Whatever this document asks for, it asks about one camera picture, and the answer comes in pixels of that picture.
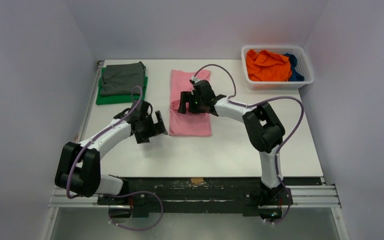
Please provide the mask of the pink t shirt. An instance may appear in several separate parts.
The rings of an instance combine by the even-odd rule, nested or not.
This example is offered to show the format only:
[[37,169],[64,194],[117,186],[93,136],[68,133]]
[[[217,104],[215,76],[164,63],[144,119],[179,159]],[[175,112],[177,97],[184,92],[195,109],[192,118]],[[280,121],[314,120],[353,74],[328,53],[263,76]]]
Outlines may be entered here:
[[194,72],[172,70],[170,73],[169,97],[169,135],[174,137],[210,137],[212,135],[210,115],[208,113],[181,114],[181,92],[190,92],[193,85],[190,83]]

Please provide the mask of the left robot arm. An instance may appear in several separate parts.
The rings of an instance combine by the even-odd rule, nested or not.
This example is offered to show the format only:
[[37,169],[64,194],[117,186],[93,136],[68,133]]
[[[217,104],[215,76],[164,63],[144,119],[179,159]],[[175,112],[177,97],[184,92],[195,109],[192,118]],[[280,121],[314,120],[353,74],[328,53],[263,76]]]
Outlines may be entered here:
[[137,144],[144,144],[152,137],[167,133],[161,112],[145,100],[135,100],[98,133],[63,146],[54,183],[66,190],[69,199],[109,195],[112,201],[122,205],[128,201],[129,191],[123,187],[122,178],[102,174],[102,158],[130,137],[134,137]]

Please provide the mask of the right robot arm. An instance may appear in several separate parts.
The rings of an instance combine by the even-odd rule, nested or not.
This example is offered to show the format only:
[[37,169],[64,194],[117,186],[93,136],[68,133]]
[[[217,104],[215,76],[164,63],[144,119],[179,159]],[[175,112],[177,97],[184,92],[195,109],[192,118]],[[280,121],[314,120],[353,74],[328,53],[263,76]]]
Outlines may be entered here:
[[207,80],[199,80],[192,82],[192,90],[180,93],[177,111],[180,114],[211,114],[244,124],[248,139],[260,157],[261,199],[272,204],[280,198],[284,183],[278,153],[286,131],[269,103],[250,107],[233,102],[226,95],[216,95]]

